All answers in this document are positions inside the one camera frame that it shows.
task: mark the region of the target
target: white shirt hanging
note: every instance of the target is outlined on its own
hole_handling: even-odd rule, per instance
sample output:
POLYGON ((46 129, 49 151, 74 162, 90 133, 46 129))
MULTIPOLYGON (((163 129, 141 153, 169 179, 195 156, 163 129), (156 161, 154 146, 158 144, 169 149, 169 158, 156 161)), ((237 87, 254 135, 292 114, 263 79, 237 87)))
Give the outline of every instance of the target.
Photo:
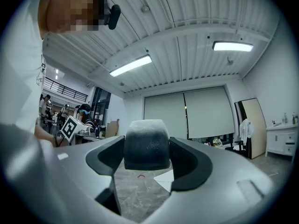
POLYGON ((240 138, 243 141, 243 145, 246 145, 247 138, 251 138, 254 132, 253 123, 249 119, 245 119, 239 127, 240 138))

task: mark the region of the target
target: door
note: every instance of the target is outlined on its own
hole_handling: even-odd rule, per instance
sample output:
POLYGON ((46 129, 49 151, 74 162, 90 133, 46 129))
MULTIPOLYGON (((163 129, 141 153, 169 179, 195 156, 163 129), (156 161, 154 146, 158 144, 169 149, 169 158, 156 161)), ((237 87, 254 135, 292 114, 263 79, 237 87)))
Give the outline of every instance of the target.
POLYGON ((248 99, 242 101, 246 116, 253 123, 254 132, 251 137, 251 159, 266 151, 266 124, 258 100, 248 99))

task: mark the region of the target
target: roller shade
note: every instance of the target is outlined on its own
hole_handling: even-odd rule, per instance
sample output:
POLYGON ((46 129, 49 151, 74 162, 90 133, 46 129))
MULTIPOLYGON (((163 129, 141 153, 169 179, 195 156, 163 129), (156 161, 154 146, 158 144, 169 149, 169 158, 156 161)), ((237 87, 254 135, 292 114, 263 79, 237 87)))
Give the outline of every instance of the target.
POLYGON ((189 138, 235 132, 232 110, 223 87, 185 93, 189 138))
POLYGON ((187 138, 185 102, 182 93, 145 98, 144 119, 162 119, 169 136, 187 138))

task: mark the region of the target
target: person's arm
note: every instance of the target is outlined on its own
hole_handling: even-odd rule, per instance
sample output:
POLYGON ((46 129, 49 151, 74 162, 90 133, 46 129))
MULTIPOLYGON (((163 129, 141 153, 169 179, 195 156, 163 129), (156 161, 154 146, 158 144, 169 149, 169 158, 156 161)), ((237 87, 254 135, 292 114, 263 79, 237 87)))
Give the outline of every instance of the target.
MULTIPOLYGON (((37 139, 50 141, 52 143, 53 147, 56 146, 54 136, 52 134, 49 134, 46 131, 44 131, 42 129, 42 127, 40 127, 39 125, 36 125, 35 130, 34 130, 34 135, 36 136, 37 139)), ((57 137, 58 144, 61 142, 61 140, 62 140, 62 137, 57 137)), ((68 145, 69 145, 69 142, 65 138, 64 141, 61 143, 60 147, 68 146, 68 145)))

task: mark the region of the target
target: balcony railing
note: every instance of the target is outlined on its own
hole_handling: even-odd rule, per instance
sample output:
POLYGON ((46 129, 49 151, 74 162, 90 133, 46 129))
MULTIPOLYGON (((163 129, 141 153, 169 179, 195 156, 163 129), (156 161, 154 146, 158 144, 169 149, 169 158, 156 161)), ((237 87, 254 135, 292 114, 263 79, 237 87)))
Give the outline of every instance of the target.
POLYGON ((56 91, 56 92, 58 92, 60 94, 64 94, 64 95, 66 95, 68 97, 71 97, 73 99, 77 99, 77 100, 83 101, 83 102, 86 101, 86 98, 88 96, 86 94, 83 94, 81 92, 73 90, 73 89, 71 89, 69 87, 66 87, 66 86, 64 86, 64 85, 62 85, 62 84, 60 84, 60 83, 58 83, 58 82, 56 82, 54 80, 51 80, 51 79, 49 79, 47 77, 45 78, 45 83, 44 83, 43 86, 45 88, 48 88, 48 89, 52 90, 52 91, 56 91))

